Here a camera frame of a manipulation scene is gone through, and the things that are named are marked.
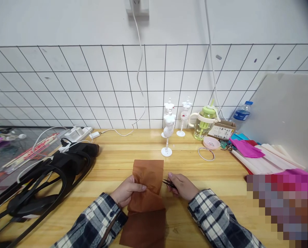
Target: shirt sleeve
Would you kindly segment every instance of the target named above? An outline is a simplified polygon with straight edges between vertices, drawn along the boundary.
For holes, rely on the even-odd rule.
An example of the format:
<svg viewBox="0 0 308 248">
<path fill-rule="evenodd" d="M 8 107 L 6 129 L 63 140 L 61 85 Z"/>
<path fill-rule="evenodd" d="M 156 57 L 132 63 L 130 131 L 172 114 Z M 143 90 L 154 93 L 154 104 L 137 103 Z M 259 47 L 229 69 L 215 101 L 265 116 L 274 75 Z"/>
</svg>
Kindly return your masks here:
<svg viewBox="0 0 308 248">
<path fill-rule="evenodd" d="M 211 189 L 200 191 L 189 202 L 188 210 L 214 248 L 264 247 Z"/>
<path fill-rule="evenodd" d="M 108 194 L 102 193 L 78 217 L 70 231 L 57 241 L 52 248 L 97 247 L 108 227 L 112 225 L 103 245 L 103 247 L 108 247 L 126 221 L 127 216 L 114 200 Z"/>
</svg>

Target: small scissors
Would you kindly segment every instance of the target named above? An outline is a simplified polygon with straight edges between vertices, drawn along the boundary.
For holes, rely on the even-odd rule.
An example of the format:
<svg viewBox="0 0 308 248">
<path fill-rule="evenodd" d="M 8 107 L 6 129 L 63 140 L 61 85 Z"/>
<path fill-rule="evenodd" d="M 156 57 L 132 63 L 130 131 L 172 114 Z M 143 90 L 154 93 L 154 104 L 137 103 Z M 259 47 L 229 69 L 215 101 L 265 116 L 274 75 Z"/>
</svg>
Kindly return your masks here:
<svg viewBox="0 0 308 248">
<path fill-rule="evenodd" d="M 169 180 L 166 180 L 166 179 L 163 179 L 163 180 L 164 181 L 162 181 L 162 182 L 165 183 L 166 185 L 168 185 L 169 187 L 177 189 L 172 181 L 169 181 Z"/>
</svg>

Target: brown tissue paper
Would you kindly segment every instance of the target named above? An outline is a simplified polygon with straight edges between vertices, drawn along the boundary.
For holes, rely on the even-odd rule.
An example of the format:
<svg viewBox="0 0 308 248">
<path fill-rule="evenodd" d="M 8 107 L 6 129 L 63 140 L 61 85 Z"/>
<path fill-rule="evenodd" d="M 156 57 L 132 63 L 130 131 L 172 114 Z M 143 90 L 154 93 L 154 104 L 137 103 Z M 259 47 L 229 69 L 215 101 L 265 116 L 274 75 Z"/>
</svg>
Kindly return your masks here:
<svg viewBox="0 0 308 248">
<path fill-rule="evenodd" d="M 123 227 L 120 244 L 133 248 L 164 247 L 165 208 L 159 196 L 163 180 L 163 160 L 135 160 L 135 182 L 147 186 L 134 192 L 127 207 L 128 221 Z"/>
</svg>

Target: small box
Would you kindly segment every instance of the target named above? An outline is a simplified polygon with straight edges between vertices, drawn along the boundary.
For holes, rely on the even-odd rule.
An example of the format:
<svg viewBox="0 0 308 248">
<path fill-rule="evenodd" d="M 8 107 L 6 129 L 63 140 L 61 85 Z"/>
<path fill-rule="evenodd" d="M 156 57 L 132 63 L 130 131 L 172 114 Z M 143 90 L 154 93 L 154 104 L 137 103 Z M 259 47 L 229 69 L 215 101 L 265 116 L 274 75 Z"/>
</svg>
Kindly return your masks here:
<svg viewBox="0 0 308 248">
<path fill-rule="evenodd" d="M 229 140 L 235 129 L 236 124 L 234 122 L 221 120 L 220 122 L 215 123 L 214 127 L 209 131 L 208 135 L 219 138 L 221 140 Z"/>
</svg>

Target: wooden table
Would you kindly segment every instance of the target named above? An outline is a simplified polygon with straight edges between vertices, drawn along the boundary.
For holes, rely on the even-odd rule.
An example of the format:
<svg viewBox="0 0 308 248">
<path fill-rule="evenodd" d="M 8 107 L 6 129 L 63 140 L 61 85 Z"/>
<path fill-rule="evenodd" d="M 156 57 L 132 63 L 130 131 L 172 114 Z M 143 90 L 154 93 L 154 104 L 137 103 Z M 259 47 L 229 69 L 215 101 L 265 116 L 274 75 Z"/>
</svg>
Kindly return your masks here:
<svg viewBox="0 0 308 248">
<path fill-rule="evenodd" d="M 81 212 L 102 192 L 111 193 L 119 184 L 132 174 L 135 159 L 164 160 L 164 178 L 168 172 L 182 173 L 199 189 L 211 188 L 233 211 L 241 225 L 249 229 L 266 247 L 289 247 L 281 235 L 274 231 L 269 217 L 258 203 L 247 193 L 244 176 L 247 171 L 228 151 L 216 150 L 213 162 L 202 160 L 198 148 L 202 142 L 193 138 L 193 130 L 185 130 L 185 137 L 175 133 L 169 139 L 171 157 L 163 157 L 161 149 L 166 140 L 161 137 L 162 130 L 135 130 L 127 137 L 114 131 L 102 134 L 94 140 L 100 145 L 100 155 L 92 171 L 85 177 L 67 199 L 38 225 L 19 247 L 49 247 L 60 239 L 73 225 Z M 201 154 L 211 159 L 211 153 Z M 58 191 L 59 185 L 50 189 Z M 187 210 L 187 202 L 173 197 L 162 184 L 161 196 L 166 207 L 166 247 L 210 247 Z M 0 221 L 0 226 L 10 217 Z M 12 223 L 0 233 L 0 241 L 11 240 L 20 235 L 33 221 Z M 121 233 L 111 247 L 119 245 Z"/>
</svg>

